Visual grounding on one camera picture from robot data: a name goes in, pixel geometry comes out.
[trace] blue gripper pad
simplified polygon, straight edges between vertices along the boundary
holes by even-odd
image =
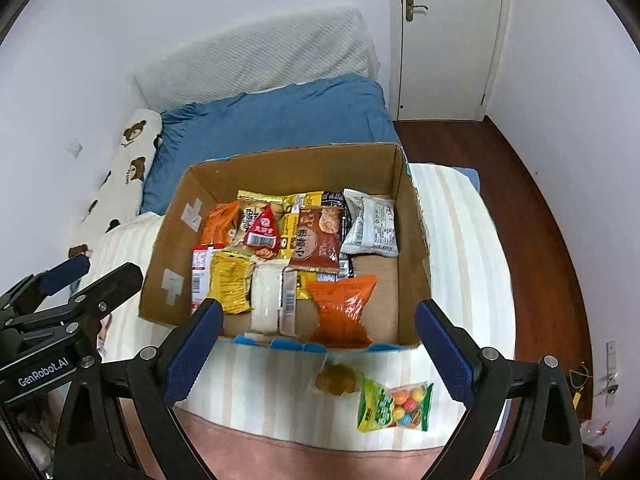
[[[156,371],[164,384],[162,398],[170,408],[189,395],[222,332],[222,305],[205,300],[184,325],[174,328],[159,348]]]
[[[41,275],[40,293],[44,296],[53,296],[88,272],[89,258],[84,254],[78,254]]]
[[[476,400],[474,369],[454,342],[456,334],[453,332],[458,329],[451,324],[433,300],[418,304],[414,321],[422,344],[449,395],[453,400],[469,407]]]

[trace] white wall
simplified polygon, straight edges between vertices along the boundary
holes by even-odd
[[[605,0],[511,0],[488,107],[549,204],[574,261],[596,390],[618,344],[612,420],[620,450],[640,416],[640,54]]]
[[[0,46],[0,291],[66,258],[72,224],[144,105],[130,69],[273,13],[355,4],[389,81],[389,0],[31,0]],[[64,151],[77,137],[77,159]]]

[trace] red snack package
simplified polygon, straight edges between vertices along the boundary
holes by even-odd
[[[306,290],[318,304],[320,315],[320,325],[309,342],[328,348],[369,346],[371,339],[360,323],[360,316],[377,282],[374,275],[339,282],[307,282]]]
[[[341,207],[306,206],[300,209],[289,267],[338,274]]]
[[[244,244],[265,260],[273,258],[280,248],[280,235],[271,205],[264,206],[244,235]]]

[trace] green candy bag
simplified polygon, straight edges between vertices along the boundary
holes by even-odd
[[[367,433],[400,426],[427,431],[432,393],[433,383],[388,389],[366,378],[360,393],[358,430]]]

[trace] white snack package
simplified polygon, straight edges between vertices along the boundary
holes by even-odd
[[[280,307],[279,332],[296,337],[296,283],[298,272],[284,269],[282,273],[282,306]]]
[[[340,247],[345,254],[398,256],[394,205],[390,198],[378,198],[353,189],[344,190],[353,224]]]
[[[256,263],[251,283],[251,332],[277,334],[282,301],[282,273],[288,260]]]
[[[191,260],[191,313],[193,314],[209,295],[211,259],[219,251],[213,246],[197,245],[193,248]]]

